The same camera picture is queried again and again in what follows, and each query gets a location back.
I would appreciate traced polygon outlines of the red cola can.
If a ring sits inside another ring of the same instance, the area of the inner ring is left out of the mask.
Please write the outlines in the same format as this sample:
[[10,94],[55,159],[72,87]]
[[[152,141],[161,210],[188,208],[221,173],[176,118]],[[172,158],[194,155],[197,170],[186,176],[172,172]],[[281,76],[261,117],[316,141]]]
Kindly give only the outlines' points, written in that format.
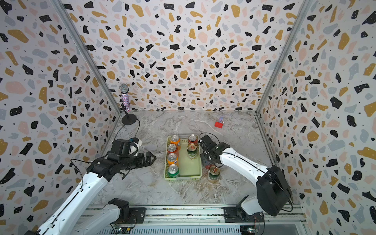
[[195,135],[195,134],[189,135],[188,141],[189,141],[190,144],[197,145],[198,144],[198,137],[197,137],[197,135]]

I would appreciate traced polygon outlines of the green soda can column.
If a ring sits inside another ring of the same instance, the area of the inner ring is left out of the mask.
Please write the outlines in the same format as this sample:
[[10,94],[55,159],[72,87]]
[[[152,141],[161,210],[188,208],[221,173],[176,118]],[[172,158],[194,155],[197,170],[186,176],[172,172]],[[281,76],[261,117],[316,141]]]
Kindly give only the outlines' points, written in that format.
[[187,147],[187,153],[188,153],[188,157],[189,157],[191,160],[196,159],[197,156],[198,156],[198,148],[197,148],[197,145],[194,144],[194,143],[189,143],[189,144],[188,144],[188,147]]

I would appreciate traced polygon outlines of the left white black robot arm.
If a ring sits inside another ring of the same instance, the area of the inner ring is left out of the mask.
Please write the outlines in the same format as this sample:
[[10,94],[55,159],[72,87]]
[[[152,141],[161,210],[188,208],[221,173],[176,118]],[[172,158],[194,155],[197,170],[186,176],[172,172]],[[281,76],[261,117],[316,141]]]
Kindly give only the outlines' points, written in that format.
[[110,224],[136,223],[137,216],[131,213],[129,202],[114,198],[102,210],[85,222],[79,219],[96,195],[116,174],[126,177],[124,171],[149,167],[156,161],[151,152],[140,153],[141,140],[114,140],[111,149],[102,157],[93,160],[81,182],[59,209],[36,231],[27,235],[92,235]]

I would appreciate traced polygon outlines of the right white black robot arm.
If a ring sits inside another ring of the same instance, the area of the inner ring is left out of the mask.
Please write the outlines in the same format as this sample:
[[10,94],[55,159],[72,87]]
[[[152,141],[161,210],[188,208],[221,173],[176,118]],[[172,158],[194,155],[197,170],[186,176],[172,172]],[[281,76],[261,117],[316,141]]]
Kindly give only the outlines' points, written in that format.
[[222,164],[237,171],[256,187],[256,196],[246,196],[237,204],[237,218],[245,221],[261,213],[275,217],[286,203],[292,203],[290,186],[276,165],[267,167],[258,164],[224,142],[215,143],[208,135],[198,143],[203,150],[201,158],[210,164]]

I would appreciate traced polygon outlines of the pale green plastic basket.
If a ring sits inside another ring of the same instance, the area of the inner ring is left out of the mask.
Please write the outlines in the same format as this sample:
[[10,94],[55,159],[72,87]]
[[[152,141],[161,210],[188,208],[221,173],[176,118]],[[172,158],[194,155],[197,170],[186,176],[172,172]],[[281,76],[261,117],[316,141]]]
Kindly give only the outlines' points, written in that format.
[[164,167],[164,179],[167,181],[188,181],[188,180],[199,180],[202,176],[202,163],[200,158],[200,146],[197,144],[198,156],[196,159],[191,160],[188,157],[187,147],[189,144],[188,137],[191,134],[177,134],[180,137],[180,146],[178,146],[178,152],[175,154],[178,155],[178,166],[179,166],[179,177],[177,178],[168,178],[167,176],[167,146],[170,143],[170,136],[166,140],[166,154],[165,154],[165,167]]

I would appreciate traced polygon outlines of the green gold-top soda can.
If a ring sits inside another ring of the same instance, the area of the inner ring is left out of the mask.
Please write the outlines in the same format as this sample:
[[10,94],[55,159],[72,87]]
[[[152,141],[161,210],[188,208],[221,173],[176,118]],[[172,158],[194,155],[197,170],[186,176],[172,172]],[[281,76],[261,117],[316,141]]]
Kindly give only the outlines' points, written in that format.
[[220,179],[220,169],[215,165],[211,166],[208,177],[212,182],[218,181]]

